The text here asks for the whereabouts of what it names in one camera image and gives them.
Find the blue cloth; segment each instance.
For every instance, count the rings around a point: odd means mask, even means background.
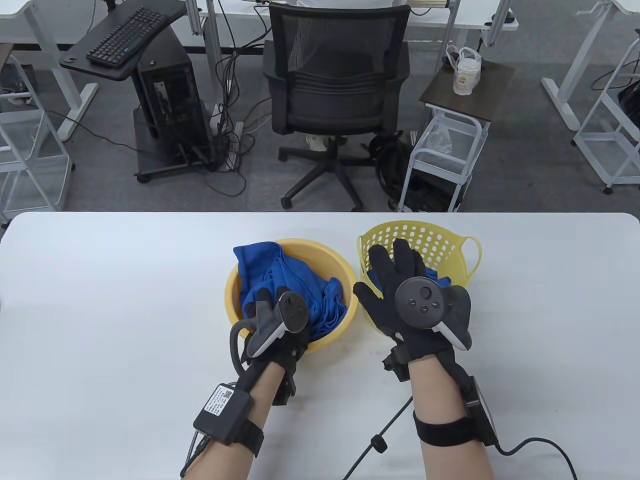
[[[312,325],[311,340],[332,332],[347,312],[342,302],[342,284],[337,278],[328,282],[316,275],[302,260],[285,255],[275,242],[237,246],[238,271],[242,278],[242,310],[255,301],[258,290],[267,288],[275,296],[279,287],[288,287],[305,299]]]
[[[376,275],[375,270],[371,269],[367,272],[369,279],[376,286],[376,288],[382,291],[382,286],[380,285],[380,281],[378,280],[378,276]],[[438,272],[427,267],[427,278],[436,282],[440,288],[447,288],[451,286],[451,279],[448,276],[443,276],[442,278],[438,278]]]

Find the label sticker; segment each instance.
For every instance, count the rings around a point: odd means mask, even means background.
[[[213,413],[215,416],[219,417],[233,393],[234,391],[231,388],[225,387],[224,385],[218,385],[218,388],[213,392],[213,395],[209,398],[209,401],[204,406],[203,410],[205,412]]]

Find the desktop pc case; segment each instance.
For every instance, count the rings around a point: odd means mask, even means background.
[[[182,145],[187,155],[192,146],[207,155],[211,130],[205,121],[191,60],[172,28],[158,34],[147,47],[138,72],[143,90],[138,95],[144,95],[148,106],[145,118],[166,154],[178,156]]]

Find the office chair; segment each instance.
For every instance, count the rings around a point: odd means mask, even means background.
[[[396,131],[402,83],[409,76],[403,42],[409,6],[372,10],[333,10],[269,4],[273,41],[265,42],[262,66],[271,93],[271,125],[293,132],[329,136],[326,152],[302,148],[278,151],[318,165],[280,199],[291,199],[325,172],[332,172],[363,211],[346,175],[347,166],[373,166],[370,157],[340,156],[344,136]]]

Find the hand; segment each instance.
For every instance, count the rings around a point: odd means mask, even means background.
[[[284,292],[289,291],[286,287],[278,288],[276,296],[278,299],[282,297]],[[256,295],[257,301],[266,301],[270,308],[274,307],[273,297],[268,289],[261,289]],[[248,303],[244,312],[247,318],[255,317],[255,302]],[[299,333],[285,332],[281,339],[276,339],[264,352],[255,358],[248,358],[246,354],[246,346],[249,343],[253,333],[247,335],[244,340],[244,352],[241,357],[242,362],[275,362],[285,369],[287,375],[292,377],[296,372],[298,360],[307,351],[309,340],[311,338],[311,324],[307,323],[306,327]]]
[[[374,245],[369,249],[371,266],[382,286],[382,299],[362,282],[353,286],[353,293],[378,329],[398,345],[406,346],[409,362],[451,349],[451,343],[440,332],[420,330],[400,318],[396,310],[396,290],[408,278],[427,276],[427,269],[420,254],[411,250],[404,239],[394,241],[394,258],[395,262],[382,245]]]

